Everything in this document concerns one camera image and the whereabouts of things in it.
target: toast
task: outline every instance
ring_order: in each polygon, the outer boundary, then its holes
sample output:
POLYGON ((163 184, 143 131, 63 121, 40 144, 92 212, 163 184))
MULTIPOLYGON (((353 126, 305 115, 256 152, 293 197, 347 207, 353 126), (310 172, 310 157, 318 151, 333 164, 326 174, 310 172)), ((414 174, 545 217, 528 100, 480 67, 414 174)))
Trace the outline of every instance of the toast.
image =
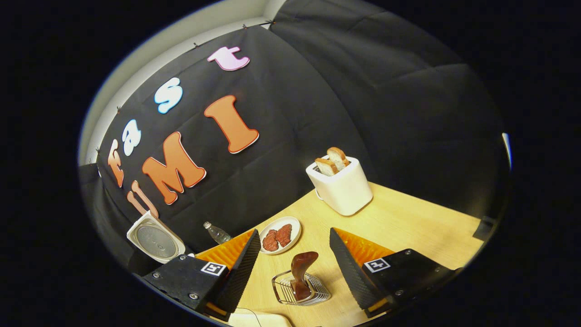
POLYGON ((337 166, 337 170, 341 171, 343 168, 349 165, 349 161, 345 157, 345 153, 336 147, 330 147, 327 150, 327 154, 329 155, 329 160, 331 160, 335 166, 337 166))
POLYGON ((333 176, 339 172, 337 166, 329 159, 317 158, 315 159, 315 163, 323 175, 333 176))

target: speaker grille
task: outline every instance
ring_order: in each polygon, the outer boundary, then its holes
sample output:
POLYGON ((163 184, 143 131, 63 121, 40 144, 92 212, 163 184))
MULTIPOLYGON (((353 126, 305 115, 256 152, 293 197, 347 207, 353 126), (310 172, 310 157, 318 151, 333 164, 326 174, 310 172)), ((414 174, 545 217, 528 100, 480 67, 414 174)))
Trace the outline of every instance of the speaker grille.
POLYGON ((175 244, 164 231, 151 227, 141 226, 137 230, 137 241, 145 251, 155 257, 170 258, 175 255, 175 244))

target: meat patty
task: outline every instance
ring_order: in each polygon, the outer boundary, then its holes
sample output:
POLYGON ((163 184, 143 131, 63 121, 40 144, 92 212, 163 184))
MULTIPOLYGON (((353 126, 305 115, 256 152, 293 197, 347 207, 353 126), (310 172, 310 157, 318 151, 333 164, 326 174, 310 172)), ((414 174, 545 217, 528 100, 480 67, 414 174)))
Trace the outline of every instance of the meat patty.
POLYGON ((290 223, 284 225, 277 231, 276 238, 282 247, 287 246, 291 242, 291 231, 292 225, 290 223))
POLYGON ((278 250, 278 242, 277 242, 277 231, 271 229, 268 231, 268 234, 262 240, 262 247, 267 251, 276 251, 278 250))

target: white wall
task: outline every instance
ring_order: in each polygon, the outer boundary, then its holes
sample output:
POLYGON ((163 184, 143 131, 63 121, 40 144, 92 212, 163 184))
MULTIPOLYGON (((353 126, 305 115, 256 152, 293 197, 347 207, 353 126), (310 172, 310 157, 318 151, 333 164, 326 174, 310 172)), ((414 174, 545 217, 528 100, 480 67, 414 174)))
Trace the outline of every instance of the white wall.
POLYGON ((135 90, 164 65, 218 36, 272 20, 286 0, 224 0, 199 10, 157 33, 133 51, 105 81, 85 117, 78 164, 96 161, 107 128, 135 90))

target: black fabric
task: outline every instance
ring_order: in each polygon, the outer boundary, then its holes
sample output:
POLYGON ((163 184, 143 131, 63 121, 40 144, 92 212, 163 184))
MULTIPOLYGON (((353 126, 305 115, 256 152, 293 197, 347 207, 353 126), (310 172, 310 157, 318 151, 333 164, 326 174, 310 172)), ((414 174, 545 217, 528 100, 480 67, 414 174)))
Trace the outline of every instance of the black fabric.
POLYGON ((203 228, 204 221, 236 236, 312 190, 304 170, 325 155, 329 146, 358 158, 368 178, 377 179, 359 132, 313 67, 264 27, 237 30, 171 61, 129 97, 101 144, 97 163, 106 193, 95 201, 111 208, 109 214, 114 216, 107 221, 116 221, 116 229, 127 231, 141 216, 126 199, 132 181, 137 180, 159 218, 193 251, 202 251, 216 245, 203 228), (208 62, 206 58, 221 47, 239 47, 236 56, 248 56, 250 63, 227 72, 208 62), (162 115, 153 97, 172 77, 180 78, 184 94, 162 115), (234 105, 241 118, 260 132, 253 145, 234 155, 228 152, 228 141, 216 122, 203 114, 226 95, 236 97, 234 105), (131 119, 137 120, 142 134, 127 157, 121 134, 131 119), (197 166, 206 169, 207 176, 167 205, 142 173, 142 165, 149 157, 165 164, 162 144, 175 131, 181 133, 184 149, 197 166), (120 168, 125 174, 122 188, 107 165, 113 139, 119 142, 120 168))
POLYGON ((506 167, 497 109, 438 40, 357 0, 288 0, 270 30, 337 94, 379 183, 481 217, 506 167))

